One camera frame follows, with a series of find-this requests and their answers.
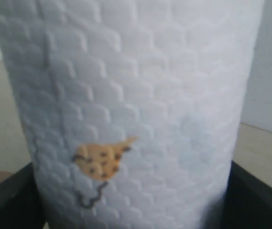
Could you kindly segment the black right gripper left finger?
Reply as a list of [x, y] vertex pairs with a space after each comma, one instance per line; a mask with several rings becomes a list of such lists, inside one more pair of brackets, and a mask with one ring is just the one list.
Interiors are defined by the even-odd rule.
[[32, 163], [0, 182], [0, 229], [42, 229], [46, 217]]

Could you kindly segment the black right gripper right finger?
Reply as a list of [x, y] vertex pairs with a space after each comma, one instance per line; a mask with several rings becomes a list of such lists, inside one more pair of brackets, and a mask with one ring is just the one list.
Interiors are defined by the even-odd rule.
[[232, 162], [222, 229], [272, 229], [272, 187]]

